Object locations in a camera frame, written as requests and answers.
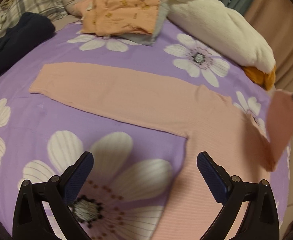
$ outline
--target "floral bedsheet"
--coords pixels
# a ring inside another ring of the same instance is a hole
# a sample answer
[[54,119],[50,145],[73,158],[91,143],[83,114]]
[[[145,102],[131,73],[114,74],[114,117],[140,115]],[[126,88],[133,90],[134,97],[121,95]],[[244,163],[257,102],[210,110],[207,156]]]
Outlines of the floral bedsheet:
[[[74,216],[92,239],[149,239],[182,167],[185,139],[30,94],[43,64],[95,63],[204,84],[230,96],[263,130],[270,99],[234,62],[169,21],[153,47],[81,34],[80,29],[79,23],[66,26],[0,77],[0,221],[12,233],[15,201],[24,179],[47,181],[89,150],[95,157],[96,180],[85,183],[92,190],[70,207]],[[271,174],[280,223],[287,206],[289,153],[288,147]],[[63,239],[49,206],[44,206]]]

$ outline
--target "metal screw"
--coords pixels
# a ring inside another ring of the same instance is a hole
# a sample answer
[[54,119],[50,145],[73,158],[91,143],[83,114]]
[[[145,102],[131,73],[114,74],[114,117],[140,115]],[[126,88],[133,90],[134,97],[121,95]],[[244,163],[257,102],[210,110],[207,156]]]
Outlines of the metal screw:
[[54,176],[51,177],[51,181],[52,182],[57,182],[59,180],[59,178],[60,177],[58,175],[54,175]]
[[262,179],[262,184],[264,186],[268,186],[269,185],[269,182],[266,179]]
[[29,182],[30,182],[30,181],[29,181],[29,180],[27,180],[27,179],[26,179],[26,180],[24,180],[24,181],[22,182],[22,186],[26,186],[26,185],[28,185],[28,184],[29,184]]
[[234,175],[234,176],[232,176],[232,180],[233,180],[234,182],[239,182],[241,179],[240,179],[239,176]]

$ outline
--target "plaid blanket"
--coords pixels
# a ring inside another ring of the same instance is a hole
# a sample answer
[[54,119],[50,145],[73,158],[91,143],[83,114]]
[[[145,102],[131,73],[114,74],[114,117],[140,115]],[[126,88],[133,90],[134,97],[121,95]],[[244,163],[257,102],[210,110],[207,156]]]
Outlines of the plaid blanket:
[[51,21],[68,15],[62,0],[13,0],[9,6],[4,6],[6,20],[0,30],[0,37],[5,35],[7,28],[15,26],[25,12],[38,13]]

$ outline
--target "white blanket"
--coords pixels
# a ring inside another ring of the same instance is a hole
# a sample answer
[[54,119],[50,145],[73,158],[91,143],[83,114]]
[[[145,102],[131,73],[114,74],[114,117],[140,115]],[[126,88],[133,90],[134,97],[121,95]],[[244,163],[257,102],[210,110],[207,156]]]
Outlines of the white blanket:
[[168,18],[241,66],[270,73],[275,66],[266,40],[237,11],[218,0],[165,0]]

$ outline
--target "navy blue cloth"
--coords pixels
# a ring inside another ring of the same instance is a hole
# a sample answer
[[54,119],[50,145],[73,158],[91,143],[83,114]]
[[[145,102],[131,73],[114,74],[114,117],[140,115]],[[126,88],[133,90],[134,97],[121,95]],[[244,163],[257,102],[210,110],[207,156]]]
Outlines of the navy blue cloth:
[[8,28],[0,38],[0,76],[54,32],[55,27],[47,17],[31,12],[22,14],[17,25]]

